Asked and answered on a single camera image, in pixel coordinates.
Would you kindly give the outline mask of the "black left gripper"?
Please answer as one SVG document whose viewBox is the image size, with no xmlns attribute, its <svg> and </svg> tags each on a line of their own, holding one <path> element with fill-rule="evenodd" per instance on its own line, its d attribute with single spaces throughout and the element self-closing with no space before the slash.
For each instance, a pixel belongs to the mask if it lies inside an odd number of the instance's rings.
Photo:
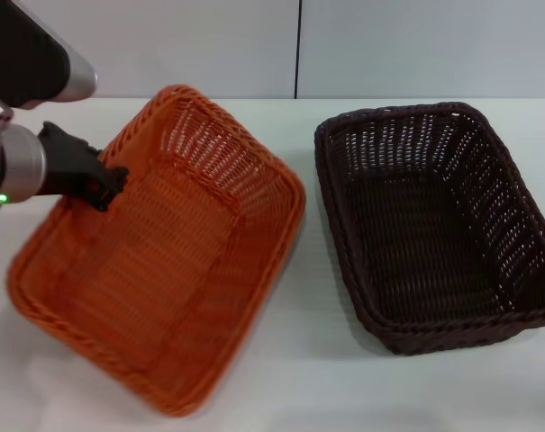
<svg viewBox="0 0 545 432">
<path fill-rule="evenodd" d="M 52 122 L 43 123 L 37 138 L 46 157 L 45 176 L 37 194 L 75 196 L 106 212 L 118 190 L 123 189 L 129 169 L 104 166 L 98 150 Z"/>
</svg>

